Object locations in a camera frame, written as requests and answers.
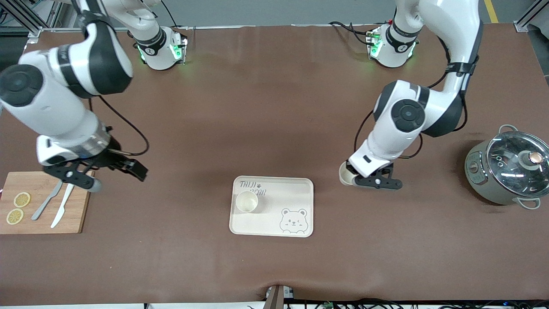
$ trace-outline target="white robotic arm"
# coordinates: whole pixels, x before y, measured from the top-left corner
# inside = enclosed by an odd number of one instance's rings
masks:
[[[141,59],[152,69],[166,70],[185,63],[187,37],[161,27],[149,7],[160,0],[103,0],[109,16],[125,25],[137,42]]]
[[[133,76],[130,60],[102,3],[75,4],[86,39],[21,56],[0,73],[0,103],[40,134],[37,156],[46,173],[89,191],[100,188],[85,175],[91,168],[118,169],[143,181],[147,169],[120,154],[110,129],[80,99],[123,92]],[[80,164],[87,166],[83,172]]]
[[[397,19],[400,8],[407,8],[411,14],[403,13],[407,18]],[[402,80],[383,89],[373,110],[374,129],[349,158],[348,171],[343,173],[350,175],[340,175],[352,179],[356,186],[402,187],[400,181],[390,178],[392,166],[389,165],[419,133],[437,137],[456,128],[464,107],[469,77],[478,60],[483,28],[478,15],[478,0],[400,0],[397,1],[396,16],[399,28],[415,30],[414,26],[423,22],[447,46],[450,57],[444,89],[434,91]],[[381,178],[381,174],[389,174],[388,179]]]
[[[404,64],[416,46],[416,38],[423,27],[418,1],[396,1],[391,23],[383,24],[366,37],[368,54],[381,65],[396,68]]]

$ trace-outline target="knife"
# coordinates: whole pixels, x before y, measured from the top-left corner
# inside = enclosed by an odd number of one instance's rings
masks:
[[[36,212],[34,212],[34,214],[32,215],[32,220],[33,221],[36,221],[38,220],[38,218],[40,218],[40,215],[42,214],[42,212],[44,211],[44,209],[46,209],[46,205],[48,205],[48,203],[52,200],[52,198],[54,198],[57,193],[59,193],[59,190],[61,190],[61,187],[63,186],[63,182],[60,180],[56,185],[55,185],[55,188],[53,188],[53,191],[52,193],[49,194],[48,198],[44,201],[44,203],[42,203],[42,205],[40,206],[40,208],[38,208],[36,210]]]
[[[51,228],[55,228],[55,226],[59,223],[63,215],[65,214],[65,204],[67,203],[67,200],[69,199],[69,195],[71,194],[72,190],[74,189],[73,184],[68,184],[67,189],[65,190],[65,195],[63,196],[63,201],[61,202],[61,206],[59,206],[59,210],[57,211],[57,214],[55,215],[55,219],[53,219],[53,223]]]

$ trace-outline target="lemon slice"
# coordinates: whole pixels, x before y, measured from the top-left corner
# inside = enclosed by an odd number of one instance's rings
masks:
[[[16,207],[25,207],[31,202],[31,195],[27,192],[21,192],[13,199],[13,205]]]
[[[19,208],[12,209],[8,213],[8,216],[6,217],[5,220],[8,222],[9,225],[18,224],[19,222],[21,222],[21,220],[23,220],[23,214],[24,212],[22,209],[19,209]]]

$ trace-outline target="cooking pot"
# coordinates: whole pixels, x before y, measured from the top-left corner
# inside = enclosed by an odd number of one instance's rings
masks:
[[[504,128],[511,131],[502,132]],[[538,209],[549,193],[549,147],[534,135],[502,125],[496,137],[469,151],[467,180],[485,199],[502,205]],[[524,202],[533,201],[528,207]]]

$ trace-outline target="white tray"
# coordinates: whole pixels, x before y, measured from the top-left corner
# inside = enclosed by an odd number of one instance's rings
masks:
[[[240,211],[236,197],[257,195],[257,207]],[[309,237],[313,230],[313,184],[306,178],[239,176],[233,182],[229,228],[235,234]]]

